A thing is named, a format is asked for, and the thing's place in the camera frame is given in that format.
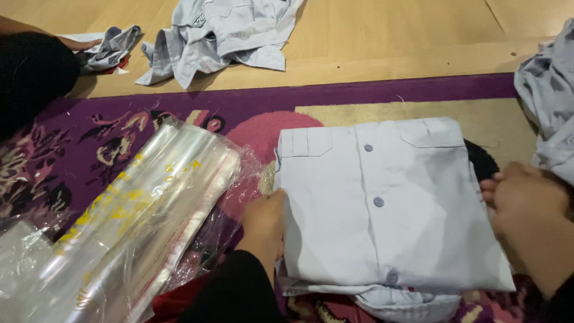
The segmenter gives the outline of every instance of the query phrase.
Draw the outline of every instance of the stack of plastic bags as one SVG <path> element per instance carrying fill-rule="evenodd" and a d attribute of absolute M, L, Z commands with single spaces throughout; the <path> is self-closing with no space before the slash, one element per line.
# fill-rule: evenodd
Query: stack of plastic bags
<path fill-rule="evenodd" d="M 210 214 L 222 194 L 227 191 L 218 205 L 244 205 L 258 195 L 245 182 L 260 170 L 251 150 L 181 121 L 164 121 L 54 246 L 34 221 L 0 226 L 0 318 L 138 322 L 205 219 L 220 223 L 226 216 L 222 208 Z M 229 240 L 234 223 L 226 233 L 221 225 L 204 229 Z"/>

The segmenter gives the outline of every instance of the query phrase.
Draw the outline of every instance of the black sleeve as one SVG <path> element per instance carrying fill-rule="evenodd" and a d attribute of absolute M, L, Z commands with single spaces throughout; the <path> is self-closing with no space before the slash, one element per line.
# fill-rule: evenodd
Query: black sleeve
<path fill-rule="evenodd" d="M 286 322 L 263 265 L 249 252 L 231 252 L 212 274 L 179 323 Z"/>
<path fill-rule="evenodd" d="M 574 322 L 574 274 L 554 294 L 546 312 L 548 323 Z"/>

